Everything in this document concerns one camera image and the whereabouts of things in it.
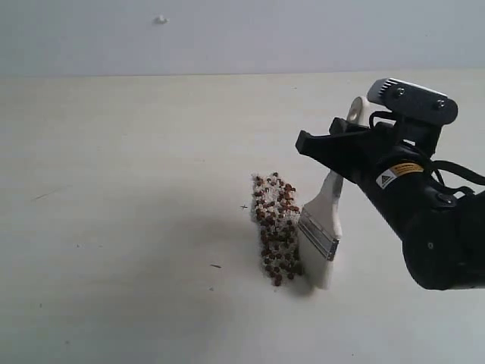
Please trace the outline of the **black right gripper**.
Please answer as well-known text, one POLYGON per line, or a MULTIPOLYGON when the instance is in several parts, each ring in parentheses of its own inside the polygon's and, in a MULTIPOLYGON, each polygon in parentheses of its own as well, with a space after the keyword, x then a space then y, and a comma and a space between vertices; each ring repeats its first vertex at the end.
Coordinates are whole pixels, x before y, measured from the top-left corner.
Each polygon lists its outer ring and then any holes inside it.
POLYGON ((301 130, 296 141, 300 155, 370 190, 385 190, 399 178, 422 174, 436 150, 436 130, 410 127, 402 132, 379 124, 373 130, 335 117, 326 136, 301 130))

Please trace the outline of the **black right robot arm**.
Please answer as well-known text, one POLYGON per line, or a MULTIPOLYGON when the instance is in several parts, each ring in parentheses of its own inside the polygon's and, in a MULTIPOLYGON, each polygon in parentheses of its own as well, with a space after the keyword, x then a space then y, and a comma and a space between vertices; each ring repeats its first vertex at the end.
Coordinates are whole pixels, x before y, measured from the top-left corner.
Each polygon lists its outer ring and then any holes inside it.
POLYGON ((296 149, 356 184, 402 242, 409 274, 427 290, 484 286, 484 194, 451 188, 438 170, 475 184, 484 178, 448 161, 433 161, 430 127, 403 121, 371 127, 334 118, 330 134, 299 133, 296 149))

